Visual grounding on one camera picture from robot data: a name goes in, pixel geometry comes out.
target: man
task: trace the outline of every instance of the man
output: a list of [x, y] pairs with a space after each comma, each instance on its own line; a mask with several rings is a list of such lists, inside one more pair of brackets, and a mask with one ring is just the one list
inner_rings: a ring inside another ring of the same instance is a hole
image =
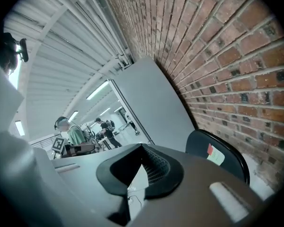
[[67, 132], [71, 144], [74, 146], [86, 144], [86, 137], [81, 128], [77, 125], [71, 125], [68, 119], [61, 116], [57, 119], [55, 129], [58, 128], [61, 132]]
[[133, 123], [132, 118], [128, 115], [128, 113], [125, 113], [125, 117], [128, 120], [129, 124], [132, 126], [134, 129], [134, 132], [136, 135], [140, 134], [140, 131], [136, 128], [136, 125]]
[[102, 128], [101, 133], [104, 134], [108, 138], [109, 142], [112, 143], [112, 145], [115, 148], [118, 148], [118, 147], [122, 146], [118, 141], [116, 141], [112, 131], [109, 130], [108, 125], [107, 125], [106, 122], [102, 121], [100, 118], [96, 118], [95, 122], [101, 125], [101, 128]]
[[16, 70], [19, 59], [27, 62], [26, 39], [15, 40], [10, 33], [3, 32], [4, 25], [0, 26], [0, 67], [8, 76]]

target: green shirt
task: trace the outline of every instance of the green shirt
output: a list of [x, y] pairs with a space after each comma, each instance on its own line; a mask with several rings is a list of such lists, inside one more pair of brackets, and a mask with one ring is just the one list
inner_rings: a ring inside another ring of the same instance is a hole
[[78, 126], [71, 126], [67, 133], [69, 140], [73, 145], [79, 145], [85, 142], [85, 137], [82, 133], [82, 130]]

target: label sticker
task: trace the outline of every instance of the label sticker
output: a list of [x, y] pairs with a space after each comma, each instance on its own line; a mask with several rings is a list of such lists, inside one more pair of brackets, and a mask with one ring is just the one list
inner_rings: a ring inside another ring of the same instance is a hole
[[208, 145], [207, 153], [207, 160], [214, 162], [218, 166], [220, 166], [225, 159], [225, 155], [211, 144]]

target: brick wall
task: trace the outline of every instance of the brick wall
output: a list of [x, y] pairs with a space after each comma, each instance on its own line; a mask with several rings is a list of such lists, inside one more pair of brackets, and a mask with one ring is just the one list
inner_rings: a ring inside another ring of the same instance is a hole
[[261, 0], [108, 0], [136, 59], [151, 56], [199, 128], [284, 179], [284, 33]]

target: backpack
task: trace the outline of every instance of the backpack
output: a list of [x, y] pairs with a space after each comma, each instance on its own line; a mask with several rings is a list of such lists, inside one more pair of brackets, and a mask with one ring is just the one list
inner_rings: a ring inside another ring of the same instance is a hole
[[112, 125], [112, 127], [113, 127], [113, 129], [115, 128], [115, 123], [114, 123], [114, 121], [110, 121], [110, 124]]
[[110, 121], [106, 120], [106, 124], [107, 124], [107, 129], [110, 130], [111, 132], [114, 131], [112, 124], [110, 123]]

